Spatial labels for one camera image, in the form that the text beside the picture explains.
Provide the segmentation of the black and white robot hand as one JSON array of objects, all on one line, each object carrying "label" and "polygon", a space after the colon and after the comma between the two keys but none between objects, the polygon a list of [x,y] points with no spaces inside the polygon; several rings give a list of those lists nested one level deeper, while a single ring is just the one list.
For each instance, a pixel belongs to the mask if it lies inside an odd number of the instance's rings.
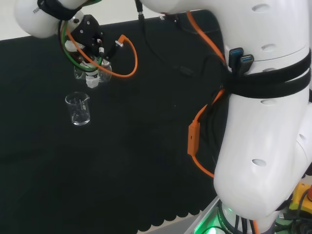
[{"label": "black and white robot hand", "polygon": [[[89,59],[109,71],[112,70],[110,62],[104,58],[104,34],[100,31],[99,23],[93,16],[78,12],[68,21],[67,28],[78,47]],[[70,41],[66,30],[63,30],[62,36],[65,51],[76,62],[74,65],[76,79],[85,81],[87,87],[91,89],[104,85],[111,80],[111,74],[99,69],[82,56]]]}]

